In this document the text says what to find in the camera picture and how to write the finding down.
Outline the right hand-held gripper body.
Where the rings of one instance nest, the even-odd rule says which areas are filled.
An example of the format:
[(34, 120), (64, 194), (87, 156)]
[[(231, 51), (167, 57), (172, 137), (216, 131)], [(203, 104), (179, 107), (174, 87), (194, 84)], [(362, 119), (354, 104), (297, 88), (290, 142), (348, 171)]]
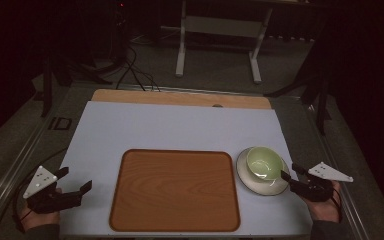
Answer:
[(292, 179), (290, 190), (312, 202), (324, 202), (333, 195), (333, 181), (353, 182), (354, 179), (339, 170), (320, 162), (312, 168), (307, 169), (308, 183)]

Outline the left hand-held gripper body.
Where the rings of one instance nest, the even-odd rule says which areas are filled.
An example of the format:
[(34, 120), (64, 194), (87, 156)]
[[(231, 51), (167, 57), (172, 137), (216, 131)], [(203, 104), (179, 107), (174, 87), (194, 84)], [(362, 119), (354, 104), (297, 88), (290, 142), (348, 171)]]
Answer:
[(80, 193), (80, 189), (67, 193), (56, 191), (59, 180), (55, 176), (56, 172), (52, 173), (44, 166), (39, 166), (23, 193), (28, 207), (35, 213), (59, 212), (81, 205), (83, 195)]

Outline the black floor bracket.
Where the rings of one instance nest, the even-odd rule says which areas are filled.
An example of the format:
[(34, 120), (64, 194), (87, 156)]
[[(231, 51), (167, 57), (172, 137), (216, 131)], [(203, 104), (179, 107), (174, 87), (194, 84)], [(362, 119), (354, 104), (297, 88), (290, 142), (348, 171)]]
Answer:
[(48, 125), (49, 130), (66, 131), (71, 128), (72, 119), (65, 117), (53, 117)]

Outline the white metal table frame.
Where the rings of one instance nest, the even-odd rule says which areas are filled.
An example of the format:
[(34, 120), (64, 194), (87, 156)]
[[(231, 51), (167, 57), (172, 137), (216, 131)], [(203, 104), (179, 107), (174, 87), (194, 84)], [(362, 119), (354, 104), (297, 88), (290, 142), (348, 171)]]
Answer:
[(184, 75), (186, 56), (186, 33), (205, 33), (234, 37), (248, 37), (256, 40), (256, 45), (249, 52), (248, 58), (251, 67), (252, 77), (255, 84), (261, 84), (262, 78), (258, 64), (258, 54), (265, 37), (266, 30), (272, 15), (273, 9), (268, 8), (263, 14), (263, 20), (244, 21), (233, 19), (222, 19), (212, 17), (193, 16), (187, 14), (187, 0), (182, 0), (180, 20), (180, 44), (176, 62), (175, 75)]

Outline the black metal stand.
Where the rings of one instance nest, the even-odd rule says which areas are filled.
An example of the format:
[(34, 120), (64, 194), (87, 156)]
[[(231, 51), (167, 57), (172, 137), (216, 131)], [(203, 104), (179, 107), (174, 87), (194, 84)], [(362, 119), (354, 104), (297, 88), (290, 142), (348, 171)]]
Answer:
[(310, 106), (315, 100), (318, 100), (316, 127), (320, 134), (324, 135), (324, 121), (327, 116), (326, 105), (329, 89), (328, 73), (329, 71), (326, 70), (320, 62), (306, 59), (291, 84), (274, 92), (265, 93), (265, 96), (279, 97), (294, 89), (304, 87), (300, 101), (302, 104)]
[(46, 56), (43, 60), (43, 88), (35, 96), (36, 99), (43, 102), (41, 116), (47, 116), (52, 107), (53, 78), (55, 78), (61, 86), (70, 86), (73, 82), (70, 72), (74, 71), (89, 81), (98, 84), (109, 84), (109, 81), (101, 78), (100, 74), (113, 71), (116, 67), (117, 64), (111, 64), (100, 69), (90, 69), (62, 54), (50, 54)]

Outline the person's left hand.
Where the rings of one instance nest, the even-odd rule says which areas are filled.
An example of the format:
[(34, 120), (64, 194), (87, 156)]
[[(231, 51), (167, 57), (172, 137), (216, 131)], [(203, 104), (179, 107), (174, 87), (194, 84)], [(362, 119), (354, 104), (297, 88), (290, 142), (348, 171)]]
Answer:
[(31, 210), (27, 204), (21, 210), (20, 222), (25, 232), (35, 227), (43, 225), (58, 225), (60, 223), (60, 213), (53, 212), (47, 214), (38, 214)]

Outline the pale green bowl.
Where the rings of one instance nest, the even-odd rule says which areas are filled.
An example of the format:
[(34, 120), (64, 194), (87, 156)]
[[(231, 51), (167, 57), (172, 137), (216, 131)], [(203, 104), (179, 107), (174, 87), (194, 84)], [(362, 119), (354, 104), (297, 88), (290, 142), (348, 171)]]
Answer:
[(283, 160), (274, 150), (252, 147), (246, 154), (246, 164), (253, 175), (262, 180), (276, 180), (283, 170)]

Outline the brown wooden tray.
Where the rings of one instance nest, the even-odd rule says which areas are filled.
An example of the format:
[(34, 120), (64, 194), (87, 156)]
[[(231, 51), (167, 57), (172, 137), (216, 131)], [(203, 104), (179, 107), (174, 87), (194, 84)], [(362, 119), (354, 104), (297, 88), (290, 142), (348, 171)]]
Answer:
[(217, 151), (131, 149), (109, 217), (117, 232), (234, 232), (240, 226), (233, 160)]

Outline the white plate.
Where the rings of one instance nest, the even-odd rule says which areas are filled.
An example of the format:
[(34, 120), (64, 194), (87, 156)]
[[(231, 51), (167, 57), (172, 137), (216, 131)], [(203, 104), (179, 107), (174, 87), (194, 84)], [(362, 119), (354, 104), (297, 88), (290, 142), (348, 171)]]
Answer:
[(242, 183), (251, 191), (263, 196), (275, 196), (284, 192), (288, 183), (281, 177), (275, 180), (263, 180), (255, 176), (247, 166), (246, 156), (250, 148), (243, 150), (237, 159), (236, 170)]

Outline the white table mat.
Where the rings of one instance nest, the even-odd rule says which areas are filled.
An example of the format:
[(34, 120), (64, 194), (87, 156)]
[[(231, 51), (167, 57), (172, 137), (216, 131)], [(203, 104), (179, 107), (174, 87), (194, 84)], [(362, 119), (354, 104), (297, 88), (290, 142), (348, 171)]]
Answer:
[[(240, 180), (239, 154), (267, 146), (292, 163), (272, 110), (90, 101), (63, 160), (60, 187), (86, 181), (92, 189), (78, 208), (62, 212), (61, 234), (85, 237), (279, 237), (307, 235), (312, 220), (294, 193), (261, 196)], [(131, 149), (225, 152), (233, 160), (240, 226), (234, 232), (117, 232), (109, 217), (123, 154)]]

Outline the person's right hand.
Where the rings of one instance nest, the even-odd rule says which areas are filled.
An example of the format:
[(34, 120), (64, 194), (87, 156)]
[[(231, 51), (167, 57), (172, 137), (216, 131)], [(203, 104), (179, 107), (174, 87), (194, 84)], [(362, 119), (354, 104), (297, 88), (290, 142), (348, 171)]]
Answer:
[(340, 223), (342, 219), (342, 198), (340, 194), (340, 184), (337, 181), (332, 182), (333, 195), (324, 202), (312, 202), (304, 197), (302, 200), (306, 203), (313, 220), (331, 221)]

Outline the metal floor rail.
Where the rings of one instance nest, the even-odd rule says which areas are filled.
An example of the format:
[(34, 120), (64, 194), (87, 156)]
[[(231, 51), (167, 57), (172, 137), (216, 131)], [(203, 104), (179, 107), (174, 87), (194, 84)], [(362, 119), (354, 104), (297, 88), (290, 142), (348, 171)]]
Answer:
[[(334, 155), (333, 148), (331, 147), (326, 136), (322, 134), (323, 129), (319, 129), (318, 125), (316, 124), (316, 120), (319, 114), (318, 105), (314, 105), (313, 103), (304, 103), (303, 109), (306, 111), (307, 118), (311, 122), (313, 132), (317, 135), (319, 144), (323, 153), (325, 154), (325, 163), (329, 166), (332, 166), (333, 168), (338, 168), (339, 165), (337, 158)], [(367, 229), (362, 222), (360, 212), (352, 197), (352, 194), (349, 191), (349, 183), (340, 182), (339, 185), (341, 186), (340, 199), (342, 206), (340, 213), (342, 216), (342, 222), (350, 229), (350, 236), (353, 238), (353, 240), (370, 240)]]
[(22, 108), (0, 128), (0, 215), (42, 133), (55, 115), (41, 108)]

